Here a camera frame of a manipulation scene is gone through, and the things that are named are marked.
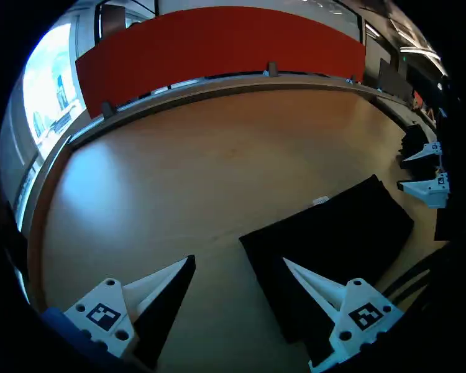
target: glass window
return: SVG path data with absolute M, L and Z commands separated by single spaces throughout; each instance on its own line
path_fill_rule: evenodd
M 73 82 L 70 32 L 70 23 L 50 30 L 29 57 L 22 80 L 27 122 L 43 158 L 85 110 Z

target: orange partition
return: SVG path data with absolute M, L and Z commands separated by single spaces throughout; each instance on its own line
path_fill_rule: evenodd
M 193 78 L 265 70 L 322 73 L 360 81 L 365 47 L 324 24 L 254 7 L 204 7 L 156 17 L 102 40 L 76 61 L 91 117 Z

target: black mat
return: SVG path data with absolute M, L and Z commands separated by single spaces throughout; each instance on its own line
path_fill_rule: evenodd
M 333 323 L 282 257 L 344 285 L 355 277 L 373 285 L 396 259 L 413 224 L 373 175 L 240 241 L 285 339 L 303 339 L 316 364 L 332 351 Z

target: white plastic bracket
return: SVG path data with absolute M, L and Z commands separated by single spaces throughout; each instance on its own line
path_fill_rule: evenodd
M 408 160 L 420 159 L 423 157 L 427 157 L 428 155 L 442 155 L 442 146 L 440 145 L 440 142 L 437 141 L 425 144 L 421 151 L 410 156 L 409 158 L 404 159 L 403 162 L 407 162 Z
M 403 192 L 419 198 L 430 208 L 445 208 L 449 198 L 450 185 L 447 172 L 441 172 L 433 180 L 422 182 L 398 182 Z
M 115 279 L 105 279 L 64 314 L 101 348 L 138 363 L 132 355 L 139 340 L 133 323 L 161 294 L 186 260 L 124 286 Z
M 363 279 L 350 280 L 343 286 L 288 259 L 283 260 L 335 324 L 329 338 L 334 352 L 315 367 L 309 361 L 311 373 L 323 372 L 358 354 L 362 348 L 374 343 L 380 333 L 386 333 L 403 315 Z

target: desk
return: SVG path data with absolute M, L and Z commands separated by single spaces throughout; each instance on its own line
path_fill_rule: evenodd
M 159 372 L 307 372 L 238 238 L 376 173 L 416 222 L 383 290 L 440 246 L 435 210 L 396 188 L 408 177 L 395 160 L 402 137 L 363 98 L 315 90 L 207 99 L 109 132 L 72 155 L 53 196 L 48 305 L 65 310 L 108 276 L 131 282 L 195 254 Z

